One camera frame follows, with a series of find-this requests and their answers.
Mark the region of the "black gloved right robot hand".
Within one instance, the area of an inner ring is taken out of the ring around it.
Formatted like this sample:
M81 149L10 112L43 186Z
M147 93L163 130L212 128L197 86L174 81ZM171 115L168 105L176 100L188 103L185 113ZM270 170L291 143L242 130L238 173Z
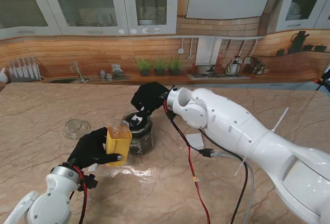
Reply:
M157 82L141 85L131 99L131 104L138 110L137 117L145 118L160 108L170 92L165 86Z

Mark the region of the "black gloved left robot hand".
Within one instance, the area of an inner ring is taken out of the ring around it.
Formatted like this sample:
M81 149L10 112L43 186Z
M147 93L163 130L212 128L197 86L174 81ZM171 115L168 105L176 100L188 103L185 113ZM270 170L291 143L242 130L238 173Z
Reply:
M123 157L118 153L107 154L104 148L106 144L108 129L99 128L79 139L67 163L80 169L87 168L93 164L107 164L120 161Z

